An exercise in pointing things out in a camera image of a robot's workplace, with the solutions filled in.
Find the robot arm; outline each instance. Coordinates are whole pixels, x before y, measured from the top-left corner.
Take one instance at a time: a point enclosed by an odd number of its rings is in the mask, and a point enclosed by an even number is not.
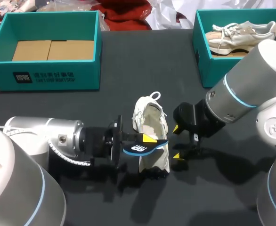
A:
[[[200,139],[210,137],[252,109],[263,130],[264,115],[276,112],[276,41],[264,40],[234,66],[196,105],[181,103],[174,110],[174,133],[190,132],[191,149],[200,150]]]

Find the teal cardboard box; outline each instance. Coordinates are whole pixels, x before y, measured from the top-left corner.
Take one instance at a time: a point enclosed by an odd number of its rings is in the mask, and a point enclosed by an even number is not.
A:
[[[205,88],[217,84],[242,59],[242,57],[213,58],[205,34],[212,31],[213,24],[223,27],[230,23],[240,24],[246,21],[253,24],[276,22],[276,8],[197,10],[193,30],[193,47],[202,85]]]
[[[0,91],[99,89],[102,38],[98,19],[97,11],[7,13],[0,26]],[[48,46],[48,52],[32,48],[33,41],[48,43],[43,46]],[[78,46],[85,41],[92,44]],[[21,47],[25,52],[14,61]],[[74,56],[77,52],[86,55],[86,49],[91,51],[90,59]],[[40,55],[42,60],[32,60]]]

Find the white plastic bag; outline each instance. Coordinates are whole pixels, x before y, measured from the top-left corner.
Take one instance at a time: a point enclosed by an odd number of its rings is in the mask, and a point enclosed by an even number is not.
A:
[[[276,0],[148,0],[152,12],[146,18],[153,30],[193,28],[197,9],[276,8]],[[187,19],[176,23],[177,12]]]
[[[95,0],[54,0],[49,1],[46,6],[43,6],[37,10],[37,12],[56,12],[56,11],[90,11],[92,6],[98,5]],[[102,31],[109,31],[110,28],[105,22],[105,15],[99,10],[99,23]]]

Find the shoe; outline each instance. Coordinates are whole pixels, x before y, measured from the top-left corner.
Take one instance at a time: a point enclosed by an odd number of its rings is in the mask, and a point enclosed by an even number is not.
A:
[[[216,54],[228,55],[235,49],[250,52],[265,39],[274,40],[276,23],[252,24],[249,21],[242,24],[228,24],[225,27],[212,26],[213,32],[206,33],[209,49]]]
[[[153,139],[167,139],[168,127],[162,107],[157,103],[160,92],[141,97],[136,102],[133,114],[133,128]],[[155,177],[165,177],[170,172],[168,144],[157,148],[147,156],[139,158],[139,172],[155,174]]]

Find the black table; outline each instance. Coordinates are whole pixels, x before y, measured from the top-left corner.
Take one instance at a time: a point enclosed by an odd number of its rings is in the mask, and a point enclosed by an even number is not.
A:
[[[187,133],[172,134],[172,112],[183,101],[204,98],[194,59],[191,30],[104,32],[100,91],[0,94],[0,125],[12,116],[80,119],[107,126],[123,115],[124,130],[140,96],[161,92],[168,115],[170,156]],[[260,141],[256,112],[227,125],[204,141],[210,148],[188,163],[189,169],[166,180],[138,180],[138,158],[122,155],[128,172],[115,186],[96,168],[89,179],[62,177],[67,197],[67,226],[175,225],[260,226],[257,190],[276,152]]]

